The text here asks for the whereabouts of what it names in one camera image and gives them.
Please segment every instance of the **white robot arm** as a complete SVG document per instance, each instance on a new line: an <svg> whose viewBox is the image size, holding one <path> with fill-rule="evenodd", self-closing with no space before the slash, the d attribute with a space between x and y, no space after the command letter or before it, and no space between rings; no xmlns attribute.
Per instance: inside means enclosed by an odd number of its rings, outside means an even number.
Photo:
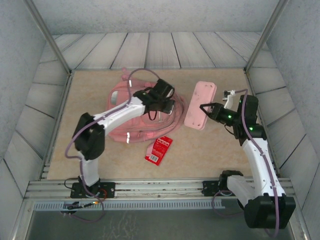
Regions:
<svg viewBox="0 0 320 240"><path fill-rule="evenodd" d="M244 103L244 95L242 95L237 112L232 111L230 108L235 93L235 91L224 92L227 100L225 106L215 102L202 104L200 108L209 118L233 128L233 135L239 140L248 158L254 188L247 183L241 172L226 170L220 175L219 190L229 190L237 197L240 206L244 209L244 218L249 228L275 228L276 211L279 210L279 228L284 229L295 210L295 200L293 197L286 196L281 187L270 159L267 135L264 128L257 124L258 99L247 95L244 112L242 112ZM250 136L244 128L243 119Z"/></svg>
<svg viewBox="0 0 320 240"><path fill-rule="evenodd" d="M99 114L83 114L74 131L75 136L81 129L92 122L74 141L75 148L81 158L82 177L85 185L93 194L98 192L100 178L98 175L98 157L105 150L105 137L116 127L130 119L142 116L150 111L171 114L175 101L171 99L175 89L162 79L154 87L136 91L130 100Z"/></svg>

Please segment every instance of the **black wire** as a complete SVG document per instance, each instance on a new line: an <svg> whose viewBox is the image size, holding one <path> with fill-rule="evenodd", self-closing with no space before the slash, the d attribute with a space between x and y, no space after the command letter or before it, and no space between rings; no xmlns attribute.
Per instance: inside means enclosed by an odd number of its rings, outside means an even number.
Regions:
<svg viewBox="0 0 320 240"><path fill-rule="evenodd" d="M158 113L158 111L155 111L154 118L153 118L153 119L151 119L150 112L148 111L148 116L149 116L150 121L153 121L153 120L155 120L155 119L156 119L156 117L157 117L157 113Z"/></svg>
<svg viewBox="0 0 320 240"><path fill-rule="evenodd" d="M70 189L70 190L72 190L72 188L71 187L68 187L67 185L66 185L66 181L68 181L68 180L77 180L78 178L67 178L66 180L64 180L64 183L63 183L63 185L67 188L67 189Z"/></svg>
<svg viewBox="0 0 320 240"><path fill-rule="evenodd" d="M228 130L226 126L227 126L227 124L224 125L225 130L227 130L228 133L230 133L231 135L234 136L235 134L233 132L231 132L230 130Z"/></svg>

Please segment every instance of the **pink foam block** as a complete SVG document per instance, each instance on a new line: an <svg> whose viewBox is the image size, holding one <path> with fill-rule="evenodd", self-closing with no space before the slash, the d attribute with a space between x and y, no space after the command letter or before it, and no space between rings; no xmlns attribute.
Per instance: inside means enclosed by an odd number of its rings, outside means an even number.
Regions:
<svg viewBox="0 0 320 240"><path fill-rule="evenodd" d="M184 125L197 130L205 128L208 116L200 109L200 105L211 103L215 97L216 91L217 86L212 82L197 82L184 119Z"/></svg>

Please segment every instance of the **red tag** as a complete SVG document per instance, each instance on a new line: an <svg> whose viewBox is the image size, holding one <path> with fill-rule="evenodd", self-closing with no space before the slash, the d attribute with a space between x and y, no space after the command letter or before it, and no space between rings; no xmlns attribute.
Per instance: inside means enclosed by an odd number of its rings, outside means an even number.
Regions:
<svg viewBox="0 0 320 240"><path fill-rule="evenodd" d="M151 155L144 158L150 163L159 166L172 142L173 140L166 136L157 138L153 144Z"/></svg>

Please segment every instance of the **pink tangled bag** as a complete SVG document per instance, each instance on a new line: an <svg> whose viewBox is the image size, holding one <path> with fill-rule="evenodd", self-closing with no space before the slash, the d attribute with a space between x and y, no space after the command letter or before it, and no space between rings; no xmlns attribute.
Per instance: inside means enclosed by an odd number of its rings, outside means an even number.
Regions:
<svg viewBox="0 0 320 240"><path fill-rule="evenodd" d="M125 68L122 70L124 72L121 77L122 81L120 81L111 90L107 101L107 110L122 104L129 98L127 80L130 72ZM147 87L153 87L156 85L156 82L143 81L133 77L130 80L130 91L132 94L138 90L143 90ZM112 130L108 136L115 142L139 143L148 140L155 140L178 129L184 122L187 112L187 102L176 92L177 91L175 91L172 97L172 99L175 100L175 104L170 115L158 112L154 120L150 120L148 114L135 117ZM155 114L155 112L150 112L152 119Z"/></svg>

